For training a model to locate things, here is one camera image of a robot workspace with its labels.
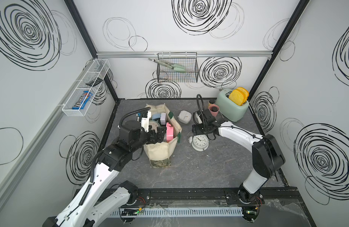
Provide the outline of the yellow toast slice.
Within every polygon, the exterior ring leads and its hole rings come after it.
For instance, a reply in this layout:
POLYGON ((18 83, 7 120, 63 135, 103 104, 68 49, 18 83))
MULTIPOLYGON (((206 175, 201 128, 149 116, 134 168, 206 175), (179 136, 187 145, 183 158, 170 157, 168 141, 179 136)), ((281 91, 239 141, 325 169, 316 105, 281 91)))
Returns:
POLYGON ((249 97, 249 92, 248 92, 245 88, 243 88, 243 87, 238 87, 237 90, 243 92, 246 98, 249 97))
POLYGON ((235 89, 230 93, 228 98, 236 105, 242 106, 247 101, 247 93, 242 90, 235 89))

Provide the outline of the yellow toast slice front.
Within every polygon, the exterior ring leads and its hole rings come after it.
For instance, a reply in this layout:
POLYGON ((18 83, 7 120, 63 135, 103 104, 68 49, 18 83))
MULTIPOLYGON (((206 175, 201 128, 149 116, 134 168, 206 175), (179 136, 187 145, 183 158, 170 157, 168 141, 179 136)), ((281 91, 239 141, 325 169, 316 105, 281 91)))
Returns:
POLYGON ((228 98, 236 105, 242 106, 247 101, 247 93, 242 90, 235 89, 230 93, 228 98))

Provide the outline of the blue candy packet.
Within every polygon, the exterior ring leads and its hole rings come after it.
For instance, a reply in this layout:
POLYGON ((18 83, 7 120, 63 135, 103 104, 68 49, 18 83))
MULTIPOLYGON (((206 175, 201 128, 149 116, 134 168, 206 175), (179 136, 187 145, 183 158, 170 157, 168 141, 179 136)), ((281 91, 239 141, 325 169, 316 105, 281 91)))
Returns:
POLYGON ((83 91, 78 101, 72 107, 73 110, 84 109, 86 103, 91 99, 92 93, 89 91, 83 91))

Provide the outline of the yellow toast slice back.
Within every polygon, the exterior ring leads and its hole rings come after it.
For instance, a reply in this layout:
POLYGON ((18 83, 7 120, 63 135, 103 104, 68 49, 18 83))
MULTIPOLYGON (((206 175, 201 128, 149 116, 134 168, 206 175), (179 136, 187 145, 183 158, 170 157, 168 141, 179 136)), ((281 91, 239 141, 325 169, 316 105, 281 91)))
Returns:
POLYGON ((249 97, 249 92, 248 92, 245 88, 243 88, 243 87, 238 87, 237 90, 243 92, 246 98, 249 97))

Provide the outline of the green round alarm clock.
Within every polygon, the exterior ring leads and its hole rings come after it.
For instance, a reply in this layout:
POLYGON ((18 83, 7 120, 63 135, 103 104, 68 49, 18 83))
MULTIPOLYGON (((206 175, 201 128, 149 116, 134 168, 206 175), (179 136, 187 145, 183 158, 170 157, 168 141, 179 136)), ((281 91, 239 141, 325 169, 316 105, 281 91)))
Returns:
POLYGON ((155 120, 150 120, 149 121, 149 126, 150 129, 154 130, 155 132, 157 132, 158 127, 161 127, 161 124, 155 120))

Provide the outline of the black remote control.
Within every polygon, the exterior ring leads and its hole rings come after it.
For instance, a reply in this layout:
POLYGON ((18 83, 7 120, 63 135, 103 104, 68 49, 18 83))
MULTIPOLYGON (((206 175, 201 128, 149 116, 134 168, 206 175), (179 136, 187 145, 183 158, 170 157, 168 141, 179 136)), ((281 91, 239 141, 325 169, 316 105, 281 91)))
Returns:
POLYGON ((97 78, 97 79, 93 79, 92 81, 86 83, 86 85, 88 87, 96 87, 97 85, 101 84, 103 82, 102 79, 100 78, 97 78))

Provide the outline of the green kitchen tongs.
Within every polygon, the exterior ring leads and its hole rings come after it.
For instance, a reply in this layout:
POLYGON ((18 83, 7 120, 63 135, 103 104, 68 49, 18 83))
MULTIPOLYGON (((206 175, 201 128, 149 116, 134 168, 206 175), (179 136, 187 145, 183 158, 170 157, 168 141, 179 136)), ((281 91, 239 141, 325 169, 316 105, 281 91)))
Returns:
POLYGON ((156 60, 156 59, 151 59, 151 58, 148 58, 148 60, 153 61, 159 65, 165 66, 169 69, 172 69, 175 72, 186 72, 186 68, 182 65, 179 65, 179 64, 172 64, 172 63, 168 63, 168 62, 164 62, 164 61, 156 60))

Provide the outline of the mint green toaster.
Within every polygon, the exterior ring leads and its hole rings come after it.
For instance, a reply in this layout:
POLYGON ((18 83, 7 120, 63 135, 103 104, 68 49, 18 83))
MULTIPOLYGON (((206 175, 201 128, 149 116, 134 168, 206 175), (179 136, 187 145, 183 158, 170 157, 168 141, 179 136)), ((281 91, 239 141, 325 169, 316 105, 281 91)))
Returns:
POLYGON ((247 109, 249 108, 249 102, 246 101, 242 106, 238 106, 231 101, 227 95, 230 95, 231 89, 223 89, 217 96, 215 104, 219 107, 219 112, 231 122, 237 122, 243 118, 247 109))

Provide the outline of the cream canvas tote bag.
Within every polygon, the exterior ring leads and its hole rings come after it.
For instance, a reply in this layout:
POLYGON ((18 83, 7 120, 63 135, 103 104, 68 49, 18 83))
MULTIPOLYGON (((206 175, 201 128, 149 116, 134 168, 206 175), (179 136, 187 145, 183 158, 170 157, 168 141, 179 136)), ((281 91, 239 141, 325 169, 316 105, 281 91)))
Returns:
POLYGON ((169 167, 171 156, 181 140, 182 127, 166 104, 146 107, 149 110, 137 114, 137 120, 141 122, 144 131, 152 136, 144 145, 144 151, 152 168, 169 167))

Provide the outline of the white twin bell clock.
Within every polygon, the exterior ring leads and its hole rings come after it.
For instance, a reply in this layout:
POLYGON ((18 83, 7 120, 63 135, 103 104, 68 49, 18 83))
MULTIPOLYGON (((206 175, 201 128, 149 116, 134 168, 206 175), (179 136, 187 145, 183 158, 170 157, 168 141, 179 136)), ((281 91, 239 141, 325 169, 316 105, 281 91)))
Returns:
POLYGON ((189 137, 189 143, 195 151, 203 152, 209 146, 209 139, 206 135, 195 135, 189 137))

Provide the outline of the small white square clock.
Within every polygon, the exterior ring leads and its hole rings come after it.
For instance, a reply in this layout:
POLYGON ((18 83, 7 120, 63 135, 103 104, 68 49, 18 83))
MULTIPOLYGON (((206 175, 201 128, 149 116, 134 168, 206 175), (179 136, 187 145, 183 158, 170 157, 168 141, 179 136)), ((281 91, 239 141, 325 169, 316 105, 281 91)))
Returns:
POLYGON ((161 113, 160 114, 160 124, 162 126, 166 125, 166 122, 167 122, 166 120, 167 120, 166 113, 161 113))

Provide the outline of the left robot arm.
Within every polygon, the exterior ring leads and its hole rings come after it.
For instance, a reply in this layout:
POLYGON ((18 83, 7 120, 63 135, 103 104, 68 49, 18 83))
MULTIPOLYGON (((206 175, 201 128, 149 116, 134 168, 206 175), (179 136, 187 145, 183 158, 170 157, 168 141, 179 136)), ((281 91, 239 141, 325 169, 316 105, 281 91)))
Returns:
POLYGON ((90 175, 69 205, 43 223, 45 227, 96 227, 125 204, 134 204, 138 187, 125 181, 106 199, 98 202, 111 181, 133 160, 133 153, 146 144, 163 142, 166 127, 145 130, 138 121, 119 124, 119 136, 91 164, 90 175))

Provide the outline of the pale blue square clock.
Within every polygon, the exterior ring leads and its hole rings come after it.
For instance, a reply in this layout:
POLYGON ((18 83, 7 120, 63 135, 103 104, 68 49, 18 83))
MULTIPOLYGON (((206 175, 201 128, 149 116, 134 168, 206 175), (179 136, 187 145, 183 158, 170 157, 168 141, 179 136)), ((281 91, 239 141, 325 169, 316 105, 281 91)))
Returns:
POLYGON ((161 113, 153 114, 151 116, 151 120, 157 120, 157 119, 161 119, 161 113))

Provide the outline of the pink round alarm clock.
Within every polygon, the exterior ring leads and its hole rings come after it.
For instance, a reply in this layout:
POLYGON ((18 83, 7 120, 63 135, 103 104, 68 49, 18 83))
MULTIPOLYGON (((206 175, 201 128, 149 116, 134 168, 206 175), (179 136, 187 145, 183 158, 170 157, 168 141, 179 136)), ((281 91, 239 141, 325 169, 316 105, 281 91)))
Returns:
POLYGON ((174 127, 170 123, 166 123, 166 142, 174 139, 174 127))

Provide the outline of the pink cup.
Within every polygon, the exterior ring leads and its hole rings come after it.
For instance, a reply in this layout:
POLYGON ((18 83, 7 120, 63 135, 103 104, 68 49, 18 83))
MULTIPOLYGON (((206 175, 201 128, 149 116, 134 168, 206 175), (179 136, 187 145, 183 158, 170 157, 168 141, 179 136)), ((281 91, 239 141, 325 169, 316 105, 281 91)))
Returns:
POLYGON ((219 107, 215 104, 211 104, 208 109, 210 110, 210 113, 216 117, 219 113, 219 107))

